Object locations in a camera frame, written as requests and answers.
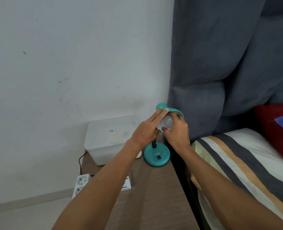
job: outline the power cord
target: power cord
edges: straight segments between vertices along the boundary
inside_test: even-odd
[[[83,156],[81,156],[81,157],[79,158],[80,175],[82,175],[82,166],[81,166],[81,163],[80,163],[80,159],[81,159]]]

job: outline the teal desk lamp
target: teal desk lamp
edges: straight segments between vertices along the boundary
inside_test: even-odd
[[[165,103],[159,103],[156,107],[158,110],[159,108],[163,108],[165,110],[167,105]],[[181,111],[169,108],[168,113],[175,113],[176,115],[180,115],[183,117],[183,114]],[[166,127],[167,129],[171,129],[173,127],[173,120],[170,115],[166,115],[163,120],[157,125],[157,129],[160,129],[162,131],[162,127]],[[144,159],[145,161],[152,166],[163,166],[165,165],[169,159],[170,159],[170,151],[167,148],[166,145],[162,143],[157,143],[157,140],[155,139],[151,144],[149,144],[145,150],[144,150]]]

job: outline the forearm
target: forearm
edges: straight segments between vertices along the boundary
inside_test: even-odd
[[[104,229],[141,148],[128,140],[64,209],[53,229]]]
[[[192,147],[177,152],[225,228],[283,229],[283,220],[205,162]]]

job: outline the red pillow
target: red pillow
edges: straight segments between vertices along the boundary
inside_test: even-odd
[[[268,140],[283,156],[283,128],[274,120],[283,116],[283,104],[259,105],[254,111]]]

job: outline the teal round lamp base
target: teal round lamp base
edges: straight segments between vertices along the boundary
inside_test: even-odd
[[[149,165],[163,166],[170,159],[170,151],[166,145],[155,140],[145,148],[144,159]]]

